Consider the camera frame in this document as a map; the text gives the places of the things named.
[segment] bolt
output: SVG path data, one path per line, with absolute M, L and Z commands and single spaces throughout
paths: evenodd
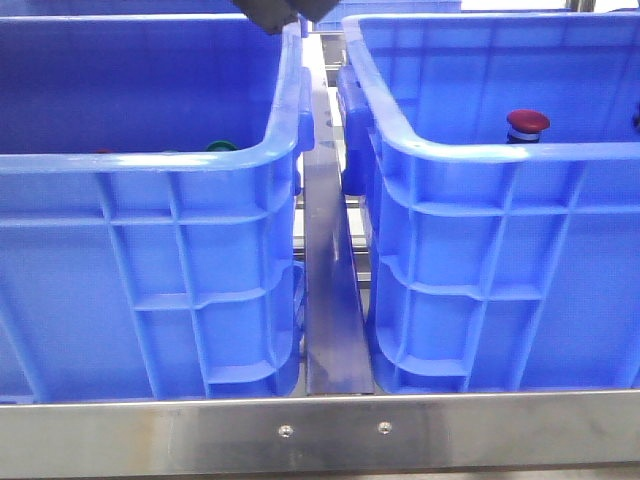
M 393 430 L 393 425 L 391 425 L 391 422 L 380 422 L 378 424 L 378 432 L 380 432 L 382 435 L 389 435 L 391 433 L 391 430 Z
M 278 428 L 278 435 L 282 438 L 289 438 L 293 435 L 293 427 L 291 425 L 280 425 L 280 428 Z

